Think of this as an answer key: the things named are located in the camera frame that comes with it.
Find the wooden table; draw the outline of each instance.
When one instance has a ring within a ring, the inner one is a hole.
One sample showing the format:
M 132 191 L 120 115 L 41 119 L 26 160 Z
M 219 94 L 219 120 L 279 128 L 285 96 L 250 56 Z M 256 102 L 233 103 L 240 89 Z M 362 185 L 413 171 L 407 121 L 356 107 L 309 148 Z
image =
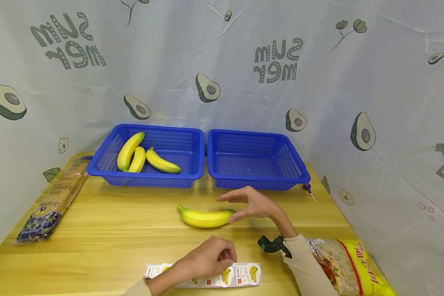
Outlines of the wooden table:
M 317 203 L 300 185 L 263 193 L 284 208 L 306 237 L 356 239 L 319 178 L 308 170 Z M 215 202 L 227 191 L 213 185 L 207 170 L 189 189 L 114 187 L 89 176 L 48 242 L 12 245 L 35 203 L 2 243 L 0 296 L 120 295 L 144 275 L 146 264 L 173 263 L 211 235 L 234 241 L 239 262 L 259 262 L 262 286 L 172 289 L 167 295 L 299 295 L 281 254 L 264 253 L 257 245 L 262 235 L 279 235 L 271 220 L 250 218 L 218 229 L 197 229 L 179 218 L 179 203 L 207 211 L 243 209 L 242 204 Z

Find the yellow banana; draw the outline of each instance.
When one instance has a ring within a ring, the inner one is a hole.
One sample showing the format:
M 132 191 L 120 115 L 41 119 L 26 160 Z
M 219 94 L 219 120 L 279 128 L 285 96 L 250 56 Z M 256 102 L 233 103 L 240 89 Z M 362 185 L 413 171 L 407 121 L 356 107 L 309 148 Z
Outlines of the yellow banana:
M 180 167 L 178 167 L 174 163 L 162 159 L 159 155 L 157 155 L 154 147 L 148 149 L 148 151 L 146 152 L 146 159 L 154 168 L 159 169 L 160 171 L 163 171 L 165 173 L 179 174 L 181 172 Z
M 222 272 L 222 281 L 228 286 L 229 285 L 229 274 L 230 274 L 230 269 L 224 269 L 224 271 Z
M 128 171 L 131 173 L 139 173 L 143 169 L 143 165 L 145 164 L 146 152 L 143 147 L 136 147 L 134 159 L 132 160 L 132 164 Z
M 123 145 L 117 157 L 117 167 L 120 171 L 128 171 L 132 155 L 144 137 L 145 133 L 136 133 Z
M 256 266 L 250 267 L 250 277 L 255 283 L 257 283 L 257 271 L 258 268 Z
M 223 210 L 218 212 L 200 212 L 184 208 L 178 205 L 178 211 L 181 213 L 182 220 L 193 227 L 198 228 L 216 228 L 229 222 L 234 210 Z

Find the snack package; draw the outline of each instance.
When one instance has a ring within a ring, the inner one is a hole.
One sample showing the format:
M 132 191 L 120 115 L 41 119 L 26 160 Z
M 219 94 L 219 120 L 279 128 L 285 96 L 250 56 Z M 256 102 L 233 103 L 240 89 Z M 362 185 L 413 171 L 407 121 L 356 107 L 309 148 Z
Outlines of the snack package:
M 369 268 L 368 253 L 358 240 L 306 241 L 339 295 L 395 296 L 393 289 Z
M 46 194 L 32 212 L 16 238 L 17 244 L 46 240 L 56 229 L 70 203 L 87 177 L 86 168 L 92 156 L 82 156 L 73 161 L 69 168 Z
M 148 264 L 146 267 L 146 278 L 154 278 L 172 264 Z M 193 278 L 175 287 L 178 288 L 228 288 L 259 286 L 261 284 L 261 268 L 257 263 L 239 264 L 235 263 L 225 269 L 221 275 L 212 278 Z

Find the blue plastic basket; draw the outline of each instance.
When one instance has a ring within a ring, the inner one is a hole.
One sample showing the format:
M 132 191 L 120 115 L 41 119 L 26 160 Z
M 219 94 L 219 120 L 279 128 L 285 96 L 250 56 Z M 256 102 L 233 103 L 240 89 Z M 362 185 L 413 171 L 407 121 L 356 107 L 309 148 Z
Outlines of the blue plastic basket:
M 141 173 L 122 172 L 117 156 L 126 141 L 144 132 L 140 146 L 155 147 L 163 159 L 177 164 L 179 174 L 168 174 L 145 162 Z M 91 176 L 103 177 L 110 185 L 189 188 L 204 172 L 204 134 L 201 130 L 152 125 L 117 125 L 107 136 L 87 167 Z
M 282 134 L 213 129 L 207 163 L 215 186 L 289 190 L 310 175 L 291 141 Z

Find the cloth wall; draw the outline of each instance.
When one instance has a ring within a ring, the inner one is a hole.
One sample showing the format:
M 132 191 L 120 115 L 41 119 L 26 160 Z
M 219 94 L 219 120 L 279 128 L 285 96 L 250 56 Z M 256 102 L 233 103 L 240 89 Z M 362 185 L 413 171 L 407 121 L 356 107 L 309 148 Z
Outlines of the cloth wall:
M 121 123 L 287 135 L 398 294 L 444 296 L 444 0 L 0 0 L 0 243 Z

